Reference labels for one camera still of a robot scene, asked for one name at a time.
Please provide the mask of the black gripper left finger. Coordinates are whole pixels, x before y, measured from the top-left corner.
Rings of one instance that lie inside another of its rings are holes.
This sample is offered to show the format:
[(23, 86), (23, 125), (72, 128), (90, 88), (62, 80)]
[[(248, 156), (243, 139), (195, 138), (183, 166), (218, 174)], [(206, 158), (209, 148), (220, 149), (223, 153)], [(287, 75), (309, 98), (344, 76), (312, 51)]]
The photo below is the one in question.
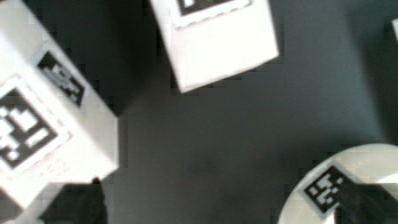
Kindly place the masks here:
[(97, 178), (87, 184), (67, 184), (37, 215), (16, 224), (106, 224), (103, 185)]

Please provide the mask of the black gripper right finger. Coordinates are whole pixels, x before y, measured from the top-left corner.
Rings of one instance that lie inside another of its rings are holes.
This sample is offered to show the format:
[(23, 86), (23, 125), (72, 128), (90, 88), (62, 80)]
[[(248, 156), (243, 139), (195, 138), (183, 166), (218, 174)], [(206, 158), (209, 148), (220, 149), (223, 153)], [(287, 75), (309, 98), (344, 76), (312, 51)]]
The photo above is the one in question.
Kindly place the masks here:
[(346, 184), (337, 193), (335, 224), (398, 224), (398, 199), (378, 184)]

